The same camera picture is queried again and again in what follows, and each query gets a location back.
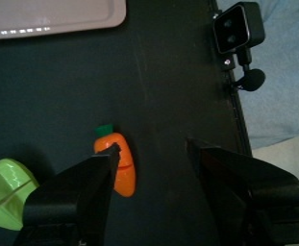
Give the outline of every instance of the toy carrot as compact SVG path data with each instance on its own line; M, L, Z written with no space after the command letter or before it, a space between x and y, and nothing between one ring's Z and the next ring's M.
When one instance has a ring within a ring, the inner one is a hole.
M114 133L114 126L105 125L95 130L98 139L94 142L94 152L98 153L111 147L114 143L121 148L121 160L117 170L115 191L125 197L136 192L136 167L132 151L122 134Z

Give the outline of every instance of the black device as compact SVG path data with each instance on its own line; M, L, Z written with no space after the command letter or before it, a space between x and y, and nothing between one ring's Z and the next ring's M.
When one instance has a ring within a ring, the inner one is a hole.
M119 162L114 144L30 194L15 246L103 245Z
M198 139L189 139L186 146L216 216L221 245L299 243L297 177Z
M264 85L266 76L262 70L250 69L250 48L265 40L265 28L257 3L240 2L217 16L214 22L217 50L221 54L237 54L245 77L233 87L256 91Z

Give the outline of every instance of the black table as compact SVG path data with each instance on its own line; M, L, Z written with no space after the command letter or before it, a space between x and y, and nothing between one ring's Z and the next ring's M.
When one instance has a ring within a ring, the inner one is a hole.
M0 159L42 183L91 156L99 125L129 140L137 193L113 196L107 245L217 245L185 139L248 154L250 145L214 10L209 0L129 0L117 28L0 40ZM0 245L15 238L0 229Z

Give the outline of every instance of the orange toy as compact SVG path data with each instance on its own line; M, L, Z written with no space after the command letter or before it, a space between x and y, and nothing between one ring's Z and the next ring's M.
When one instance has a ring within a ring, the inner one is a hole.
M94 142L94 152L98 153L111 147L114 143L121 148L121 160L117 170L115 191L125 197L136 192L136 167L132 151L122 134L114 133L114 126L105 125L95 130L98 139Z

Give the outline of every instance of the gray floor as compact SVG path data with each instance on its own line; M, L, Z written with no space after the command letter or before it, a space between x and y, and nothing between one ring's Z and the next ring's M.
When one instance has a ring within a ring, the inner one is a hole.
M299 179L299 137L253 150L253 155L293 173Z

